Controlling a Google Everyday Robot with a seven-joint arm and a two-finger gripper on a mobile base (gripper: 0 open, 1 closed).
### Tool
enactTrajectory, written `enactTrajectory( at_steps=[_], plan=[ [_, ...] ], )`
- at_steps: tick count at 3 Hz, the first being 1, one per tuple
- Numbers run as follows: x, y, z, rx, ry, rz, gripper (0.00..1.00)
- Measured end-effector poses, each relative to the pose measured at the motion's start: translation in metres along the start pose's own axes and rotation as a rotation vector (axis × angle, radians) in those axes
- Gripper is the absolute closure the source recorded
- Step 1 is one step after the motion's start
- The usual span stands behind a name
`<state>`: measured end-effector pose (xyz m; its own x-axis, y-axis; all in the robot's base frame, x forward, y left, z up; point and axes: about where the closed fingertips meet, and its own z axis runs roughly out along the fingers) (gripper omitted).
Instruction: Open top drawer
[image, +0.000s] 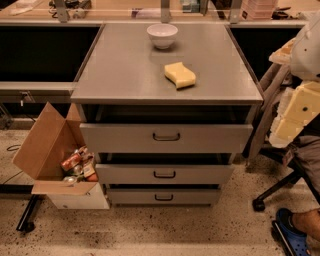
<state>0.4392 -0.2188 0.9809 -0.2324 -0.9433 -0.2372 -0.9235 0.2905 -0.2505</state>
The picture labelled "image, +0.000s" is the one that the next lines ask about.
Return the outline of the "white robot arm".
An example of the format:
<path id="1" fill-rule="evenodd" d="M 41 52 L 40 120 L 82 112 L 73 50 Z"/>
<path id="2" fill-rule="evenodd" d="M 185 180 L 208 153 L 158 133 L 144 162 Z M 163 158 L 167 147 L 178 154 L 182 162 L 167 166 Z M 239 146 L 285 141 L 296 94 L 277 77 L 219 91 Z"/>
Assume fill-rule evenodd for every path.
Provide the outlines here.
<path id="1" fill-rule="evenodd" d="M 285 90 L 271 125 L 271 145 L 284 148 L 320 113 L 320 13 L 269 60 L 288 65 L 290 73 L 302 80 L 295 89 Z"/>

